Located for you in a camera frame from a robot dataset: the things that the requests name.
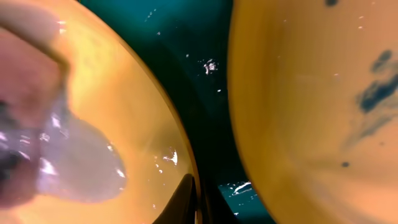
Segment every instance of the yellow surface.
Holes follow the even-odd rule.
[[[277,223],[398,223],[396,109],[383,103],[363,115],[356,104],[372,82],[397,73],[397,9],[394,0],[234,1],[231,119],[245,170]],[[372,74],[386,49],[391,66]],[[383,116],[392,119],[353,140],[356,127]]]
[[[152,223],[183,175],[197,174],[182,125],[158,81],[104,22],[78,2],[0,0],[5,2],[23,6],[32,14],[36,9],[51,12],[57,18],[46,23],[58,26],[59,33],[50,45],[71,65],[70,108],[116,146],[128,183],[119,197],[99,204],[41,195],[27,205],[0,213],[1,223]],[[20,25],[32,24],[24,18],[29,16],[22,17]],[[26,27],[37,32],[43,29],[37,24]]]

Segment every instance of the hand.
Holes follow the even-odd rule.
[[[15,160],[11,167],[0,167],[0,209],[26,203],[36,195],[40,128],[60,83],[60,70],[55,61],[0,28],[0,102],[6,105],[8,116],[30,133],[29,143],[25,145],[29,159],[19,154],[18,148],[0,153],[2,165]]]

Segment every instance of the dark teal background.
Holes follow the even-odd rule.
[[[273,223],[247,183],[228,110],[231,0],[81,0],[145,61],[172,99],[201,177],[243,223]]]

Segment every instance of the yellow bowl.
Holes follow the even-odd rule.
[[[398,223],[397,9],[234,1],[231,119],[277,223]]]
[[[182,177],[189,173],[198,177],[187,136],[159,82],[119,36],[76,1],[0,3],[24,9],[19,26],[32,24],[30,20],[43,16],[43,12],[53,15],[41,25],[56,25],[57,34],[49,35],[46,41],[70,64],[70,109],[116,146],[128,177],[122,193],[106,202],[84,204],[41,195],[13,211],[0,213],[0,221],[152,223]],[[37,24],[24,28],[43,32]]]

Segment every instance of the blue stain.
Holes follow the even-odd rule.
[[[385,124],[387,124],[390,121],[392,121],[392,117],[379,118],[368,129],[364,130],[361,133],[360,138],[365,138],[365,137],[373,135],[374,133],[376,133],[376,131],[378,131],[378,129],[380,129],[381,127],[383,127]]]
[[[380,55],[379,58],[373,63],[371,71],[376,73],[388,60],[392,57],[391,50],[385,50]]]
[[[388,83],[374,82],[365,90],[359,106],[364,113],[372,111],[381,101],[394,94],[398,87],[398,74],[394,75]]]
[[[337,5],[338,0],[326,0],[326,5],[327,6],[335,6]]]
[[[384,63],[385,62],[382,61],[375,61],[371,67],[371,71],[373,73],[376,73],[379,70],[379,68],[381,68],[384,65]]]
[[[349,167],[349,162],[343,162],[343,163],[341,164],[341,166],[342,166],[342,167]]]
[[[382,61],[382,62],[388,61],[388,60],[390,60],[391,56],[392,56],[392,51],[385,50],[380,54],[379,61]]]

